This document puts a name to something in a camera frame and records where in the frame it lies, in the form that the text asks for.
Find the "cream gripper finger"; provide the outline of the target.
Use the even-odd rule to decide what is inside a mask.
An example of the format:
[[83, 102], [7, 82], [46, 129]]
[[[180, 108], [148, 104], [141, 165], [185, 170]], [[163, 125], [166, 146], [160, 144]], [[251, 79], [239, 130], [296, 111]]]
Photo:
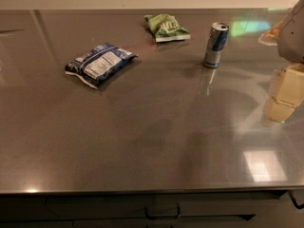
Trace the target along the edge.
[[291, 63], [274, 71], [263, 114], [270, 121], [284, 123], [303, 101], [304, 65]]

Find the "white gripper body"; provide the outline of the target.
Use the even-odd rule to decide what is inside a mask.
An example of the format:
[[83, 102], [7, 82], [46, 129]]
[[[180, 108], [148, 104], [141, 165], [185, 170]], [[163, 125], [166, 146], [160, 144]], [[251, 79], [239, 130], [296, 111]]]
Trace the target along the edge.
[[298, 0], [283, 19], [277, 50], [289, 62], [304, 63], [304, 0]]

